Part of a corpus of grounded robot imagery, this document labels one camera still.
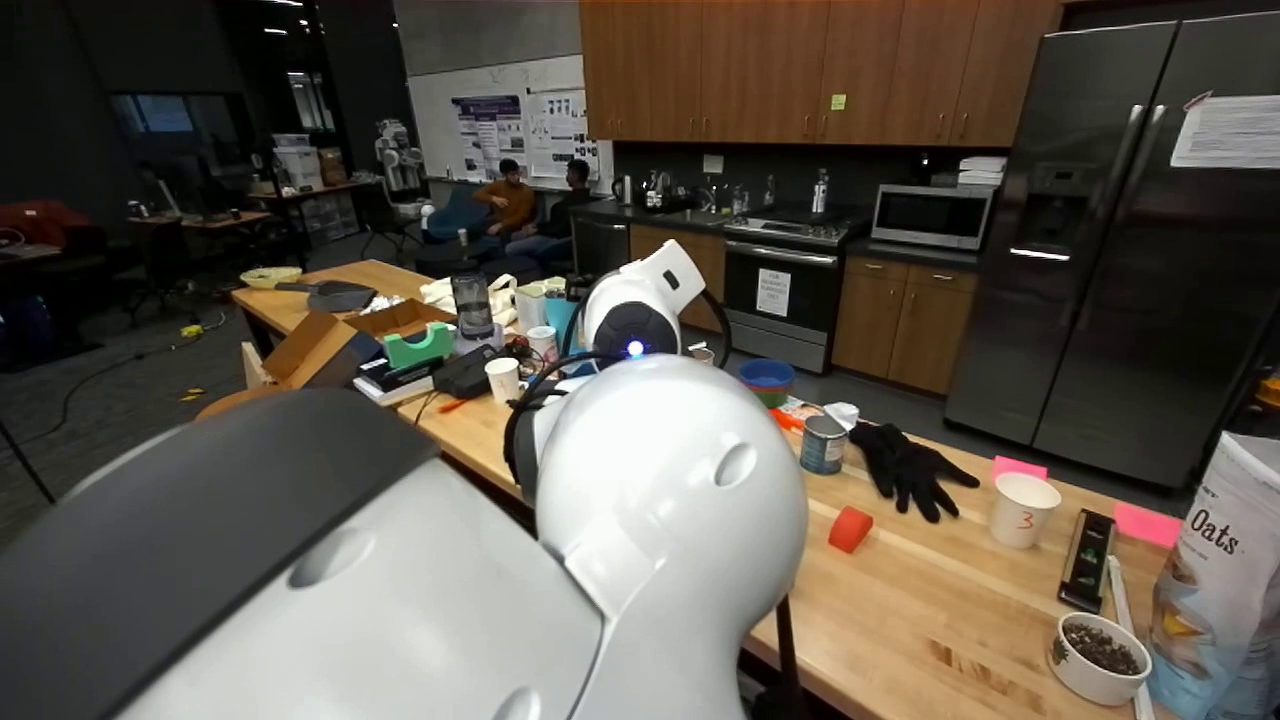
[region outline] wooden cabinet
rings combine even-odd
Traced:
[[[949,392],[975,275],[855,256],[844,263],[830,365]]]
[[[710,232],[631,224],[631,256],[646,256],[665,239],[675,239],[692,256],[692,263],[705,273],[708,292],[723,300],[723,239]],[[708,300],[692,300],[679,323],[721,331],[721,320],[708,306]]]
[[[1060,0],[579,0],[589,128],[998,149],[1057,20]]]

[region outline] floor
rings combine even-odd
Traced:
[[[344,263],[356,256],[396,256],[392,242],[362,248],[362,236],[324,239],[312,252],[312,269]],[[38,479],[58,495],[93,469],[108,463],[125,446],[193,421],[209,399],[240,389],[240,339],[242,320],[210,300],[198,306],[198,334],[189,334],[189,316],[163,316],[146,306],[141,328],[129,328],[119,306],[102,306],[82,320],[82,334],[100,347],[53,361],[38,367],[0,370],[0,421],[32,461]],[[1053,477],[1095,493],[1122,495],[1170,516],[1185,516],[1186,495],[1122,484],[1120,477],[1087,473],[1062,461],[1045,461],[998,439],[949,427],[941,399],[865,374],[798,374],[804,399],[850,399],[865,417],[893,421],[908,433],[980,452],[1039,461]],[[48,504],[12,446],[0,443],[0,546],[32,525]]]

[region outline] refrigerator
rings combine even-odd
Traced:
[[[943,417],[1185,489],[1280,303],[1280,10],[1039,41]]]

